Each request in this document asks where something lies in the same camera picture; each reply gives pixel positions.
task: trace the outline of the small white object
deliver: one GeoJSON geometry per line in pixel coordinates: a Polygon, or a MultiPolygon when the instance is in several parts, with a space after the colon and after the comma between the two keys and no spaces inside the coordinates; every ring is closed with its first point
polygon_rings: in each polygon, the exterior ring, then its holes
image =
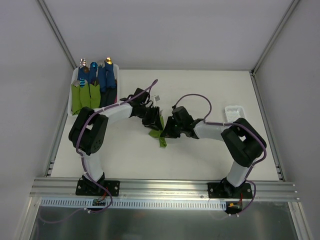
{"type": "MultiPolygon", "coordinates": [[[[78,78],[78,71],[79,68],[77,67],[75,70],[73,70],[72,78],[71,78],[71,84],[74,83],[75,80],[78,78]]],[[[120,77],[119,77],[119,66],[117,64],[113,64],[113,72],[114,72],[114,77],[117,81],[117,93],[116,93],[116,101],[119,102],[120,99],[120,77]]],[[[76,118],[78,115],[72,115],[72,92],[71,92],[71,86],[70,86],[70,91],[69,91],[69,99],[68,99],[68,106],[67,106],[67,113],[69,117],[74,117],[76,118]]]]}
{"type": "Polygon", "coordinates": [[[233,123],[238,118],[246,118],[245,110],[242,106],[226,106],[224,108],[226,121],[229,123],[233,123]]]}

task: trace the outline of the green object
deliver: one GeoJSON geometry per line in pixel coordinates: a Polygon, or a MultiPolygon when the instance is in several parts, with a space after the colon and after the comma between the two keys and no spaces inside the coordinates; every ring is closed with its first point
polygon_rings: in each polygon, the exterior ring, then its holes
{"type": "Polygon", "coordinates": [[[101,100],[101,95],[100,95],[100,84],[97,86],[94,86],[90,84],[90,102],[91,102],[91,108],[92,109],[97,109],[100,106],[100,100],[101,100]]]}
{"type": "Polygon", "coordinates": [[[71,85],[72,115],[78,114],[82,108],[80,102],[80,86],[71,85]]]}
{"type": "Polygon", "coordinates": [[[89,84],[86,82],[83,87],[80,86],[80,103],[81,107],[91,107],[89,84]]]}
{"type": "MultiPolygon", "coordinates": [[[[164,129],[165,128],[164,118],[161,115],[160,115],[160,121],[161,121],[162,128],[164,129]]],[[[149,132],[149,135],[155,139],[159,139],[160,147],[165,148],[167,146],[167,142],[164,137],[160,136],[161,133],[162,133],[162,130],[160,131],[151,130],[149,132]]]]}

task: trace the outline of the purple cable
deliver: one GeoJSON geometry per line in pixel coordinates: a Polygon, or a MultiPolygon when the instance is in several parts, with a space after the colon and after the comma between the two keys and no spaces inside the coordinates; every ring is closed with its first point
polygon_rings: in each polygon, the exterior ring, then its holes
{"type": "Polygon", "coordinates": [[[241,211],[240,213],[243,213],[243,211],[246,210],[246,209],[253,203],[253,201],[254,201],[255,198],[256,198],[256,191],[257,191],[257,186],[256,186],[256,184],[255,184],[253,181],[250,181],[250,180],[246,180],[246,181],[247,181],[248,183],[251,183],[251,184],[253,185],[253,191],[254,191],[254,193],[253,193],[253,196],[252,196],[252,198],[251,198],[251,201],[248,203],[247,206],[245,206],[244,209],[242,209],[242,211],[241,211]]]}
{"type": "MultiPolygon", "coordinates": [[[[82,136],[83,136],[83,134],[84,134],[84,132],[85,132],[85,129],[87,128],[89,122],[91,121],[91,119],[92,119],[95,115],[97,115],[97,114],[99,114],[99,113],[102,113],[102,112],[104,112],[104,111],[106,111],[106,110],[108,110],[108,109],[111,109],[111,108],[118,107],[118,106],[121,106],[121,105],[123,105],[123,104],[126,104],[126,103],[132,101],[133,99],[139,97],[141,94],[143,94],[144,92],[146,92],[146,91],[148,91],[148,90],[149,90],[149,92],[150,92],[150,91],[151,91],[151,88],[152,88],[157,82],[158,82],[158,79],[154,80],[154,81],[152,82],[152,84],[151,84],[149,87],[147,87],[145,90],[143,90],[143,91],[140,92],[139,94],[137,94],[137,95],[129,98],[128,100],[121,102],[120,104],[115,103],[115,104],[106,106],[105,108],[102,108],[102,109],[94,112],[94,113],[87,119],[87,121],[85,122],[83,128],[81,129],[81,132],[80,132],[80,134],[79,134],[78,140],[77,140],[77,142],[76,142],[75,151],[81,156],[81,164],[82,164],[83,170],[85,171],[86,176],[88,177],[88,179],[90,179],[90,181],[92,181],[95,185],[97,185],[99,188],[101,188],[102,190],[104,190],[104,191],[110,196],[110,203],[109,203],[106,207],[104,207],[104,208],[101,209],[101,210],[97,210],[97,211],[90,210],[90,213],[96,213],[96,214],[97,214],[97,213],[101,213],[101,212],[107,210],[107,209],[112,205],[112,203],[113,203],[113,198],[112,198],[112,196],[111,196],[111,193],[110,193],[105,187],[103,187],[102,185],[100,185],[99,183],[97,183],[95,180],[93,180],[93,178],[88,174],[88,170],[87,170],[87,167],[86,167],[86,164],[85,164],[84,154],[83,154],[81,151],[79,151],[80,140],[81,140],[81,138],[82,138],[82,136]]],[[[80,210],[83,210],[83,208],[79,208],[79,209],[75,210],[75,211],[74,211],[73,213],[71,213],[69,216],[65,217],[64,219],[58,220],[58,221],[47,221],[47,220],[44,220],[44,219],[41,217],[40,212],[39,212],[39,214],[38,214],[38,218],[39,218],[42,222],[44,222],[44,223],[46,223],[46,224],[58,224],[58,223],[62,223],[62,222],[64,222],[64,221],[68,220],[70,217],[72,217],[74,214],[76,214],[76,213],[79,212],[80,210]]]]}
{"type": "Polygon", "coordinates": [[[188,97],[188,96],[198,96],[198,97],[201,97],[201,98],[204,98],[208,103],[209,103],[209,112],[207,113],[207,115],[204,116],[203,118],[203,121],[205,122],[206,121],[206,118],[210,115],[211,111],[212,111],[212,104],[210,102],[210,100],[206,97],[206,96],[203,96],[201,94],[197,94],[197,93],[190,93],[190,94],[186,94],[182,97],[180,97],[180,99],[175,103],[175,106],[177,106],[177,104],[185,97],[188,97]]]}

